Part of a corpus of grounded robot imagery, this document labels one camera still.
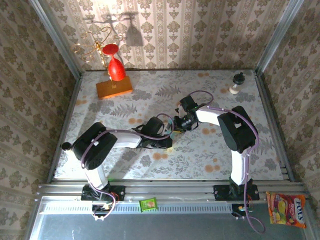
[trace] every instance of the candy package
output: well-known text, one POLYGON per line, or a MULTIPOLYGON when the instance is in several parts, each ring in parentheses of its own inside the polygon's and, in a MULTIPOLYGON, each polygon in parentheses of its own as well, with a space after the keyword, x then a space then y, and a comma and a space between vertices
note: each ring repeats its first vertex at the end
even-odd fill
POLYGON ((303 207, 306 203, 304 195, 267 192, 266 197, 270 223, 306 228, 303 214, 303 207))

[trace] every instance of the floral tablecloth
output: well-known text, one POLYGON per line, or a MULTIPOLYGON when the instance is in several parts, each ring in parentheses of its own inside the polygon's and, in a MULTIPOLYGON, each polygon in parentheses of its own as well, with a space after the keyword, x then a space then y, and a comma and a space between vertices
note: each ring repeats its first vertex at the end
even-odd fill
MULTIPOLYGON (((98 100, 96 83, 107 79, 104 72, 86 72, 66 141, 73 143, 93 123, 130 129, 146 123, 158 113, 176 115, 179 100, 195 90, 214 95, 214 107, 231 109, 241 105, 255 124, 260 146, 250 158, 250 177, 255 180, 283 180, 270 129, 252 70, 244 70, 240 93, 232 95, 229 85, 240 70, 128 71, 133 93, 98 100)), ((196 103, 206 103, 205 93, 192 95, 196 103)), ((110 179, 201 179, 226 180, 231 173, 231 152, 219 126, 201 123, 184 134, 174 133, 169 149, 113 149, 103 167, 110 179)), ((55 179, 85 179, 80 162, 63 152, 55 179)))

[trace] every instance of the red goblet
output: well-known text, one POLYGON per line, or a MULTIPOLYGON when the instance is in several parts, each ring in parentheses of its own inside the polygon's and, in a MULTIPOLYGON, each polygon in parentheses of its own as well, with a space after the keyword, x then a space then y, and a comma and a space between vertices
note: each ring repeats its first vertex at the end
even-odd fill
POLYGON ((126 76, 126 70, 121 61, 115 58, 115 54, 119 51, 119 47, 115 44, 108 44, 103 47, 102 52, 107 56, 111 56, 108 65, 108 72, 113 81, 121 81, 126 76))

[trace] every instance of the patterned wallpaper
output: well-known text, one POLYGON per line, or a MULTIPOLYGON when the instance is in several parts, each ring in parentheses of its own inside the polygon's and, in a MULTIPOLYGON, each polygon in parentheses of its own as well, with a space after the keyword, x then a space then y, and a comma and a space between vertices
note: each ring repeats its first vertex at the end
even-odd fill
POLYGON ((288 158, 320 218, 320 0, 304 1, 264 75, 288 158))
POLYGON ((33 10, 0 1, 0 239, 22 239, 75 79, 33 10))
MULTIPOLYGON (((254 69, 289 0, 45 0, 72 46, 91 44, 101 29, 125 36, 120 58, 136 69, 254 69)), ((83 70, 103 70, 97 53, 83 70)))

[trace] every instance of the green candy wrapper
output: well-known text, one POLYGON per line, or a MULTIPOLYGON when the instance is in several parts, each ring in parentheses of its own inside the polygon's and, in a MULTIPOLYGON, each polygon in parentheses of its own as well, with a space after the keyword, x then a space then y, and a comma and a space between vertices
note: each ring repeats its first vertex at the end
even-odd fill
POLYGON ((155 197, 150 199, 140 200, 139 204, 140 204, 141 212, 152 210, 152 209, 158 210, 157 200, 155 197))

